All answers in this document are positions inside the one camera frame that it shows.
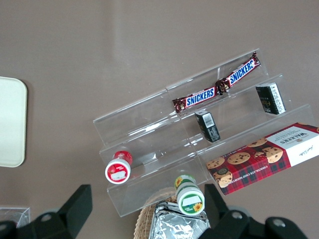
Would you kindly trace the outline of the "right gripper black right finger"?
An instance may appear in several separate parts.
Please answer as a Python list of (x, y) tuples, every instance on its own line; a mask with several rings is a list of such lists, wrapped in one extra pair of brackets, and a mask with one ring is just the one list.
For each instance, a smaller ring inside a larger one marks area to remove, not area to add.
[(240, 210), (227, 207), (213, 184), (204, 186), (205, 212), (210, 228), (201, 239), (306, 239), (304, 232), (291, 220), (269, 217), (262, 224)]

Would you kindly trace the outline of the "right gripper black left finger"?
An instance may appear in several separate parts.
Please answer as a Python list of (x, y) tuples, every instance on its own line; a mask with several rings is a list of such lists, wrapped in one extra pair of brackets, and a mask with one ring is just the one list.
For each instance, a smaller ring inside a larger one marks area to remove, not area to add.
[(57, 212), (47, 212), (17, 228), (13, 221), (1, 221), (2, 239), (74, 239), (92, 212), (91, 185), (81, 185)]

